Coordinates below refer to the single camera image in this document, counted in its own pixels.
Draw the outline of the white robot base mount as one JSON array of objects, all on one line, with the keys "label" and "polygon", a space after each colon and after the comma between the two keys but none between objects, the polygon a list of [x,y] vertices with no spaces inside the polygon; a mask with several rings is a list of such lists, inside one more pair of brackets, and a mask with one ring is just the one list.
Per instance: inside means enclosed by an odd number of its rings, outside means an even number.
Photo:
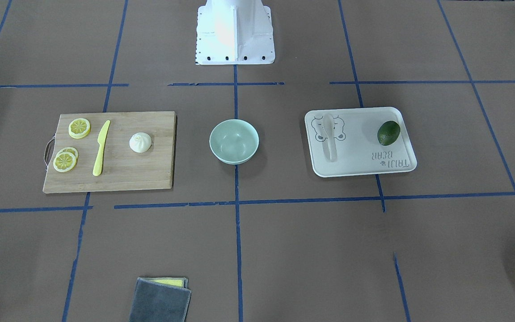
[{"label": "white robot base mount", "polygon": [[272,14],[261,0],[207,0],[197,18],[197,65],[274,63]]}]

